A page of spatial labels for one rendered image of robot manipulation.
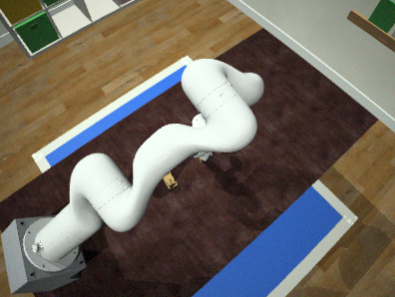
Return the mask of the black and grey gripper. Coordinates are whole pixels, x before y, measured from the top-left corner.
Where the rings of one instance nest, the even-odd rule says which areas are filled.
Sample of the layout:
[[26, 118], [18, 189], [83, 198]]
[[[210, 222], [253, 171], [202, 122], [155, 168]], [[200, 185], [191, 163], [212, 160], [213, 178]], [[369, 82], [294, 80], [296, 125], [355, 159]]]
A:
[[204, 162], [208, 160], [209, 162], [212, 162], [211, 155], [212, 155], [212, 151], [209, 151], [208, 153], [200, 157], [201, 161]]

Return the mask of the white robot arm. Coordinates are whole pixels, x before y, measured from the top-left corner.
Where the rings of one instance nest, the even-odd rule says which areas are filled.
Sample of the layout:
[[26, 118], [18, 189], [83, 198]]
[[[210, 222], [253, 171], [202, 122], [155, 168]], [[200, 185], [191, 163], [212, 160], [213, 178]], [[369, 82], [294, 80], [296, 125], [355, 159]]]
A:
[[79, 245], [104, 221], [119, 232], [135, 227], [160, 181], [189, 156], [234, 152], [250, 144], [257, 131], [250, 108], [264, 91], [259, 75], [199, 59], [185, 68], [182, 87], [199, 112], [193, 126], [170, 124], [149, 137], [136, 153], [133, 184], [106, 154], [80, 160], [71, 176], [70, 203], [54, 218], [35, 221], [24, 235], [24, 251], [34, 266], [49, 272], [67, 268]]

